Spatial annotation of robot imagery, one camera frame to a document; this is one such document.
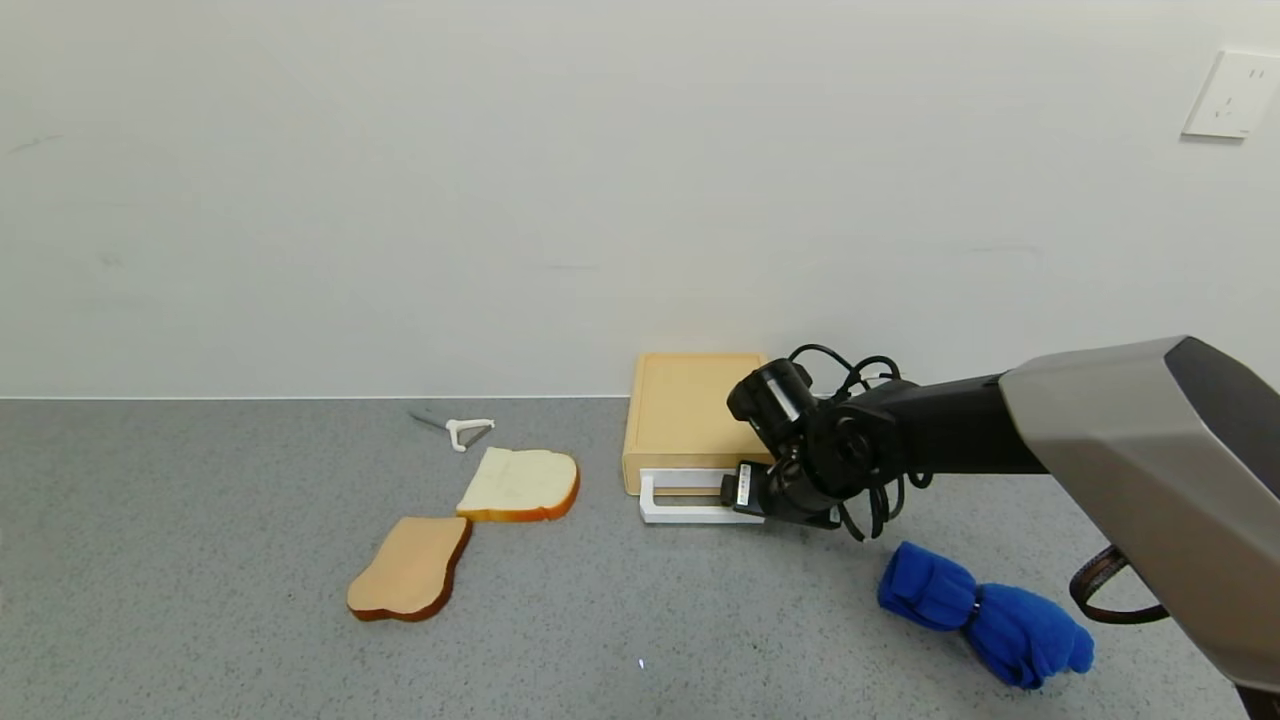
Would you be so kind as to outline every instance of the speckled countertop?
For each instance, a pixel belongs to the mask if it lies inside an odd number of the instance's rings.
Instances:
[[[582,487],[562,520],[479,525],[411,625],[356,621],[347,584],[397,518],[452,514],[481,452],[407,402],[0,402],[0,717],[1244,716],[1170,621],[1088,624],[1094,670],[1021,692],[877,607],[902,539],[1070,605],[1105,543],[1051,479],[940,478],[865,546],[645,527],[626,401],[436,406],[497,418],[480,447],[570,452]]]

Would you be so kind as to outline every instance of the blue cloth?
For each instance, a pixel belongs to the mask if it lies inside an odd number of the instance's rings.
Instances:
[[[979,588],[969,570],[909,542],[884,569],[879,603],[925,628],[963,629],[987,667],[1010,685],[1036,689],[1068,667],[1087,673],[1093,665],[1093,637],[1052,601],[995,583]]]

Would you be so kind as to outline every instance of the bread slice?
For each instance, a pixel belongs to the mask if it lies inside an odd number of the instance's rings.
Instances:
[[[426,620],[449,601],[453,569],[471,538],[466,518],[401,518],[347,588],[360,620]]]
[[[577,462],[568,455],[489,447],[458,503],[458,515],[476,523],[554,520],[568,512],[577,486]]]

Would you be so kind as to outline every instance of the brown strap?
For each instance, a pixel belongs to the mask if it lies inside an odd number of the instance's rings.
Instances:
[[[1069,585],[1071,600],[1075,601],[1075,605],[1080,609],[1080,612],[1084,612],[1085,618],[1097,623],[1107,623],[1108,625],[1140,625],[1169,618],[1169,611],[1165,610],[1164,605],[1144,607],[1142,610],[1103,610],[1089,605],[1089,598],[1102,585],[1107,584],[1107,580],[1114,578],[1116,573],[1128,566],[1129,559],[1120,552],[1120,548],[1111,544],[1093,556],[1093,560],[1085,562],[1084,568],[1080,568],[1080,571],[1071,578],[1071,584]]]

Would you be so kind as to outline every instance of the electrical outlet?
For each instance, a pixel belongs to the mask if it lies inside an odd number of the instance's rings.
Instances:
[[[1280,58],[1219,53],[1183,135],[1249,137],[1280,87]]]

